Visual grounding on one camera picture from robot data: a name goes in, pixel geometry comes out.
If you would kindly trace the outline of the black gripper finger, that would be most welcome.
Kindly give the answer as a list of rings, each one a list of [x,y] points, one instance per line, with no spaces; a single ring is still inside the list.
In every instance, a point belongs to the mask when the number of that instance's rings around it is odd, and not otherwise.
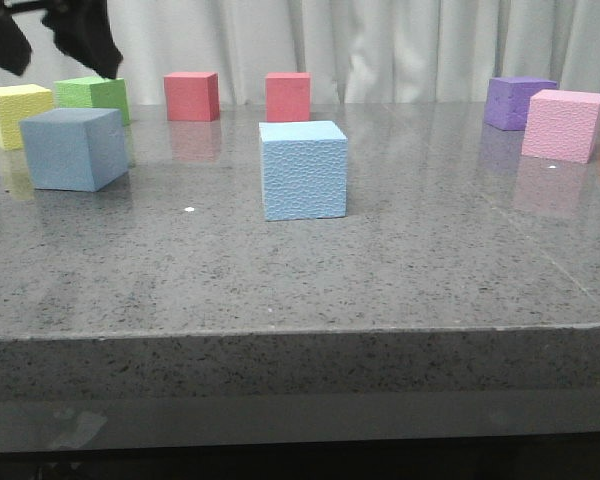
[[[100,77],[117,78],[123,56],[113,40],[105,0],[51,1],[42,24],[53,32],[60,52]]]
[[[22,76],[31,60],[31,45],[0,1],[0,68]]]

